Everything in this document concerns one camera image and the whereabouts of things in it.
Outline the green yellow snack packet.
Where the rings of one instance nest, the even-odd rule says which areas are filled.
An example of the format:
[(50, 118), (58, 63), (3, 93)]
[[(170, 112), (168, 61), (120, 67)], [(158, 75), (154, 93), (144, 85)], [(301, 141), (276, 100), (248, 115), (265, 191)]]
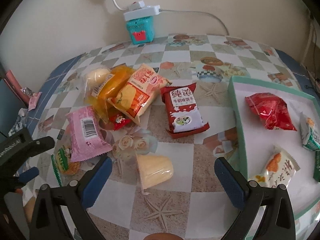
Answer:
[(63, 186), (65, 180), (76, 175), (81, 163), (71, 162), (71, 146), (61, 146), (54, 154), (50, 156), (53, 172), (59, 186)]

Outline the white rice cake packet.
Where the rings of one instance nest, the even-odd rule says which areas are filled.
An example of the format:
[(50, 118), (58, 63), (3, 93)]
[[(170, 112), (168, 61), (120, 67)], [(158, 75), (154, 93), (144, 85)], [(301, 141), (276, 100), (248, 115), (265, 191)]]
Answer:
[(280, 184), (288, 187), (290, 180), (300, 170), (300, 166), (287, 150), (273, 146), (273, 154), (259, 174), (249, 180), (256, 181), (262, 187), (276, 188)]

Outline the pink snack packet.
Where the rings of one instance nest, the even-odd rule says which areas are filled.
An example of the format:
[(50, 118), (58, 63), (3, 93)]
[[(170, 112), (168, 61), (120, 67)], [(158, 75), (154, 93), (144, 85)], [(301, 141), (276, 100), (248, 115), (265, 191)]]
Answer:
[(86, 161), (112, 150), (98, 128), (92, 106), (82, 107), (66, 115), (71, 133), (71, 162)]

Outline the green mung bean cake packet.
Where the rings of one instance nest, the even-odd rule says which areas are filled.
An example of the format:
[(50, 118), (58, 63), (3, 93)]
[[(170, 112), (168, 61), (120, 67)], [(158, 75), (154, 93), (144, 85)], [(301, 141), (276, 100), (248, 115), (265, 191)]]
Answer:
[(320, 150), (315, 152), (315, 168), (313, 172), (313, 178), (318, 183), (320, 182)]

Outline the pale yellow jelly cup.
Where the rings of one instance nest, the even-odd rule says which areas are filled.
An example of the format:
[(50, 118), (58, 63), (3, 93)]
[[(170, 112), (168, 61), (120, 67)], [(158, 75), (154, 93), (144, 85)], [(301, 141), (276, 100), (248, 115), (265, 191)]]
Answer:
[(136, 155), (143, 195), (150, 194), (146, 189), (169, 180), (174, 174), (171, 160), (163, 155)]

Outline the green white cracker packet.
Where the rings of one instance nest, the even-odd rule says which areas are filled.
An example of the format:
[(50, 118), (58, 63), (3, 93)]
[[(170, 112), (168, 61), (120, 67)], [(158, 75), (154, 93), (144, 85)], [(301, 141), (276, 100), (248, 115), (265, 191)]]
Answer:
[(315, 122), (303, 112), (300, 114), (302, 146), (312, 152), (319, 151), (319, 135)]

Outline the clear round bun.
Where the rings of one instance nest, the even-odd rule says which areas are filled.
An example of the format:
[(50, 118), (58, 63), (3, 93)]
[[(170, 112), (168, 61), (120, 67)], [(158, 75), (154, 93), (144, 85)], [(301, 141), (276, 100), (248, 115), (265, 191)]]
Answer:
[(88, 93), (93, 88), (102, 84), (105, 81), (108, 74), (111, 74), (111, 71), (107, 67), (95, 68), (90, 72), (88, 72), (87, 74), (85, 74), (82, 77), (84, 94)]

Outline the red flower snack packet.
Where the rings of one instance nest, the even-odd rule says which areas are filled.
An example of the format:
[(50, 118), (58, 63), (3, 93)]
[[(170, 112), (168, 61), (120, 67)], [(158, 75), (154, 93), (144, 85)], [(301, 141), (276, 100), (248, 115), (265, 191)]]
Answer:
[(286, 102), (272, 93), (255, 93), (245, 97), (251, 112), (257, 116), (263, 126), (269, 130), (281, 129), (297, 131)]

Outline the orange swiss roll packet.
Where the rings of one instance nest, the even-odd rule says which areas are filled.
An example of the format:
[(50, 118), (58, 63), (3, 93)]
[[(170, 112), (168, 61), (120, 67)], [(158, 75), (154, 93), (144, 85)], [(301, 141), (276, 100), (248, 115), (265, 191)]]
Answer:
[(141, 64), (117, 95), (107, 101), (140, 125), (140, 117), (160, 94), (161, 89), (170, 84), (170, 80), (157, 74), (152, 67)]

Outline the yellow transparent cake packet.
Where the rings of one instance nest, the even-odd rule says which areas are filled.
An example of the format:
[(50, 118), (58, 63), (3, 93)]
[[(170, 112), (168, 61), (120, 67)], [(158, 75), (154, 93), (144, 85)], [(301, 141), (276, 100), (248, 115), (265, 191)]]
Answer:
[(108, 74), (102, 84), (84, 94), (84, 103), (93, 106), (96, 113), (105, 122), (108, 122), (108, 110), (112, 108), (112, 105), (107, 101), (108, 98), (114, 98), (135, 72), (126, 64), (111, 68), (110, 71), (111, 74)]

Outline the red milk biscuit packet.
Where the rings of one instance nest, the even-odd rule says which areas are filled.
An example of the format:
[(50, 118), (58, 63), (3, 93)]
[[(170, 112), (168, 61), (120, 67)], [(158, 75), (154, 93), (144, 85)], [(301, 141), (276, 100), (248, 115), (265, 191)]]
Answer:
[(194, 92), (196, 83), (186, 86), (161, 88), (161, 98), (165, 104), (169, 122), (167, 132), (173, 139), (202, 133), (210, 128), (203, 121)]

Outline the small pink sachet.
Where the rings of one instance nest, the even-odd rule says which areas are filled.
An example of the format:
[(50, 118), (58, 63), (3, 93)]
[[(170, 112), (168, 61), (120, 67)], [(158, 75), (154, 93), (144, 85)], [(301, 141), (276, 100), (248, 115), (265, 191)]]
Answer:
[(31, 111), (37, 107), (38, 101), (42, 95), (42, 92), (29, 93), (28, 111)]

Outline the teal shallow box tray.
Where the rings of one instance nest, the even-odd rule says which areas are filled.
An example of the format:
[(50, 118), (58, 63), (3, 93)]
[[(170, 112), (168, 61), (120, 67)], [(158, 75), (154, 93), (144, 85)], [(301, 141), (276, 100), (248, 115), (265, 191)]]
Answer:
[(245, 98), (255, 93), (271, 93), (280, 97), (286, 102), (296, 128), (299, 128), (301, 113), (319, 125), (319, 105), (316, 98), (278, 83), (244, 76), (232, 77), (228, 92), (235, 112), (240, 172), (247, 179), (259, 174), (274, 146), (289, 152), (300, 166), (288, 188), (295, 218), (300, 218), (319, 202), (319, 183), (313, 178), (315, 154), (303, 148), (300, 130), (265, 129), (258, 116), (249, 109)]

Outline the small red candy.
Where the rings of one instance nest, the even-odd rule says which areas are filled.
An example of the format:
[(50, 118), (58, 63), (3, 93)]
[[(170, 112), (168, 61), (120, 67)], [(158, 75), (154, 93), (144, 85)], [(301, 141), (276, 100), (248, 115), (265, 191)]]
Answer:
[(113, 124), (113, 130), (117, 131), (123, 128), (124, 126), (128, 125), (131, 122), (131, 119), (129, 119), (123, 113), (117, 113), (109, 117), (109, 121)]

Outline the checkered printed tablecloth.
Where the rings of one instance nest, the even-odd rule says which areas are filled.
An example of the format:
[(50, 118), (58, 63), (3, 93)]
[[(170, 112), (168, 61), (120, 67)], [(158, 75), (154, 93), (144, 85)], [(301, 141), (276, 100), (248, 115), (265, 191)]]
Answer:
[[(235, 219), (214, 173), (214, 161), (227, 155), (238, 162), (234, 112), (228, 97), (230, 77), (247, 76), (279, 82), (312, 93), (303, 67), (291, 56), (249, 40), (214, 35), (170, 35), (150, 44), (127, 42), (98, 48), (58, 66), (41, 87), (42, 96), (29, 114), (34, 138), (51, 136), (60, 143), (66, 115), (83, 107), (82, 77), (99, 67), (147, 64), (174, 85), (196, 83), (195, 99), (210, 128), (172, 139), (165, 105), (157, 99), (139, 126), (119, 131), (101, 123), (116, 146), (117, 160), (89, 215), (106, 239), (143, 239), (169, 232), (184, 239), (220, 239)], [(145, 190), (140, 187), (136, 155), (163, 155), (173, 176)]]

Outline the teal toy box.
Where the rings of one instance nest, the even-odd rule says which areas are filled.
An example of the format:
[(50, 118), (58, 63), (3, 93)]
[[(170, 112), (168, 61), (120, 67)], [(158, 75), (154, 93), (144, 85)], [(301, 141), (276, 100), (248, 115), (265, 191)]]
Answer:
[(130, 20), (126, 28), (133, 44), (150, 43), (154, 39), (153, 16)]

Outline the white power strip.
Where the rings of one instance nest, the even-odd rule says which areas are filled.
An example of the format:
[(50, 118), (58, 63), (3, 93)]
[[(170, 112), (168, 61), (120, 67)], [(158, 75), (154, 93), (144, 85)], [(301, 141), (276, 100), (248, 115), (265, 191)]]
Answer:
[(144, 1), (138, 1), (129, 5), (128, 10), (123, 15), (124, 20), (127, 22), (138, 18), (156, 16), (160, 13), (160, 5), (145, 5)]

